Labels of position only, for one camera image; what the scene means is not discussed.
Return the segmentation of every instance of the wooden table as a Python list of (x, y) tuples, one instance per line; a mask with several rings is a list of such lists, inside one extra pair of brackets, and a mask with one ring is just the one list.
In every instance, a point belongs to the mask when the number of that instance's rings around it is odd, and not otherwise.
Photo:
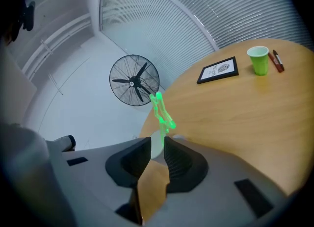
[[(253, 46), (275, 49), (285, 71), (269, 61), (268, 74), (255, 75), (246, 54)], [(196, 84), (203, 67), (232, 56), (239, 76)], [(277, 39), (227, 46), (183, 73), (163, 98), (177, 124), (170, 136), (236, 154), (287, 194), (307, 178), (314, 151), (314, 53), (304, 46)], [(151, 111), (140, 137), (157, 129)]]

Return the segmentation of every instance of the black picture frame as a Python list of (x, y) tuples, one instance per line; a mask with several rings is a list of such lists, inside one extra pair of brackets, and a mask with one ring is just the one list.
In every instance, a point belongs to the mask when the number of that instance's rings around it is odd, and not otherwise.
[[(228, 77), (232, 77), (232, 76), (238, 76), (238, 75), (239, 75), (239, 72), (238, 72), (238, 69), (237, 69), (237, 64), (236, 64), (236, 59), (235, 59), (235, 58), (236, 58), (236, 57), (233, 56), (233, 57), (231, 57), (231, 58), (228, 58), (228, 59), (225, 59), (225, 60), (216, 62), (216, 63), (214, 63), (214, 64), (208, 65), (208, 66), (206, 66), (206, 67), (203, 67), (203, 69), (202, 69), (202, 71), (201, 71), (201, 74), (200, 74), (200, 76), (198, 77), (198, 80), (197, 80), (196, 83), (197, 83), (197, 84), (202, 84), (202, 83), (209, 82), (209, 81), (213, 81), (213, 80), (219, 80), (219, 79), (224, 79), (224, 78), (228, 78)], [(235, 68), (234, 71), (229, 72), (229, 73), (225, 73), (225, 74), (222, 74), (222, 75), (218, 75), (218, 76), (209, 77), (209, 78), (206, 78), (206, 79), (201, 79), (202, 76), (203, 76), (204, 70), (205, 70), (206, 68), (212, 67), (212, 66), (214, 66), (214, 65), (223, 63), (223, 62), (228, 61), (228, 60), (233, 60), (234, 68)]]

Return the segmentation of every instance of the standing fan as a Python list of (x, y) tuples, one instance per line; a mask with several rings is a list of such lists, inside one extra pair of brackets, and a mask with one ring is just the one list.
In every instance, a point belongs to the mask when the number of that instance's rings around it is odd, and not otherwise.
[(134, 54), (114, 63), (109, 81), (115, 96), (132, 106), (149, 103), (149, 95), (156, 95), (159, 89), (159, 75), (154, 65), (148, 59)]

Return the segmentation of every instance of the framed picture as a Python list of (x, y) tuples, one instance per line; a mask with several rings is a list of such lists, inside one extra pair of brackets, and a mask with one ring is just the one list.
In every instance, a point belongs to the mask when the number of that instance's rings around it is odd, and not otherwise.
[(226, 60), (211, 64), (202, 69), (197, 84), (202, 84), (212, 80), (219, 80), (232, 76), (238, 76), (239, 72), (236, 65), (236, 57), (231, 57)]

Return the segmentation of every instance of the horizontal blinds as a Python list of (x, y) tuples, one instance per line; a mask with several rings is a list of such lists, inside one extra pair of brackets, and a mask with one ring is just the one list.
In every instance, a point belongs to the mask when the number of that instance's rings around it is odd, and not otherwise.
[(170, 0), (103, 0), (103, 33), (128, 54), (149, 59), (164, 88), (214, 51), (196, 23)]
[(256, 38), (278, 38), (313, 49), (291, 0), (178, 0), (210, 32), (219, 48)]

